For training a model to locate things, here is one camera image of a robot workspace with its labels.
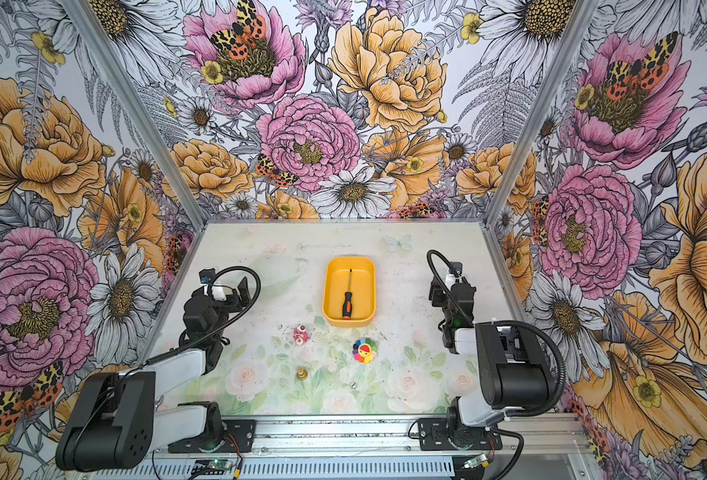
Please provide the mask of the black orange screwdriver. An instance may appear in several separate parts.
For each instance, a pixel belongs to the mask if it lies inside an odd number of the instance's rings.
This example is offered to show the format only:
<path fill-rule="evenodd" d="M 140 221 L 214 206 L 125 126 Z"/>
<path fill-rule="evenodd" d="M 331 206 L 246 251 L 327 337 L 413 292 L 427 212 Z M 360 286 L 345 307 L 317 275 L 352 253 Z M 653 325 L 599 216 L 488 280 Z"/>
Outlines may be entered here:
<path fill-rule="evenodd" d="M 341 316 L 343 320 L 351 320 L 352 316 L 352 270 L 348 270 L 347 288 L 344 292 L 343 304 L 341 307 Z"/>

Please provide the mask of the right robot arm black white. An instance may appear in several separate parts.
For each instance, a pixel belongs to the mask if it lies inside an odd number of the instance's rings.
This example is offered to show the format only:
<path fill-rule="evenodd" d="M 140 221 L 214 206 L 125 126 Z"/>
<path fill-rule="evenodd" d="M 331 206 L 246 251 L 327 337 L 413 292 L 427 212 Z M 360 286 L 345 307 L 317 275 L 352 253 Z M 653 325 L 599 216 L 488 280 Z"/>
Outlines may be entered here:
<path fill-rule="evenodd" d="M 451 396 L 445 419 L 417 422 L 423 451 L 487 450 L 503 446 L 493 428 L 515 411 L 539 415 L 555 393 L 541 338 L 531 328 L 505 322 L 473 322 L 475 288 L 461 277 L 433 279 L 429 301 L 445 319 L 443 346 L 477 366 L 477 386 Z"/>

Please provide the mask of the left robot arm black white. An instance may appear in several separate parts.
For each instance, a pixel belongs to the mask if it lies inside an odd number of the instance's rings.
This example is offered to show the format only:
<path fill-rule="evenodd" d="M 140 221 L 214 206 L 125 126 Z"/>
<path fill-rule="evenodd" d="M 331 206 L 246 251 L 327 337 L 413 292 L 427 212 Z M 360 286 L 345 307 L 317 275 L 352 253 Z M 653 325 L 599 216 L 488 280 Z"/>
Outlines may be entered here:
<path fill-rule="evenodd" d="M 77 472 L 131 469 L 161 447 L 219 447 L 225 430 L 215 402 L 163 411 L 157 406 L 168 392 L 213 372 L 228 343 L 224 330 L 253 308 L 260 290 L 251 270 L 236 287 L 218 284 L 216 275 L 203 279 L 183 306 L 177 347 L 127 371 L 87 378 L 61 433 L 56 466 Z"/>

